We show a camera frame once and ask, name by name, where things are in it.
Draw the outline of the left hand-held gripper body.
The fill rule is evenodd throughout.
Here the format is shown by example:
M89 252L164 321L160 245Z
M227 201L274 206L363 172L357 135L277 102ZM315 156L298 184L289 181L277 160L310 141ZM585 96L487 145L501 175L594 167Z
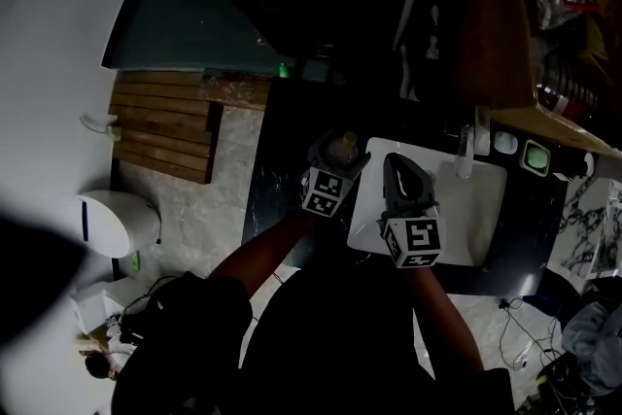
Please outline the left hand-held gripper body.
M359 176L359 167L346 169L311 165L301 178L303 210L331 218L341 206Z

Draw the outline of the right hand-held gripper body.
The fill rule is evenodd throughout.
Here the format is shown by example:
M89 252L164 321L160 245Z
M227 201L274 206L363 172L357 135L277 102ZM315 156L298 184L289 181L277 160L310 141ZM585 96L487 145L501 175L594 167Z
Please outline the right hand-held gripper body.
M383 163L383 196L385 211L378 224L395 266L434 265L443 251L444 221L432 176L412 159L390 153Z

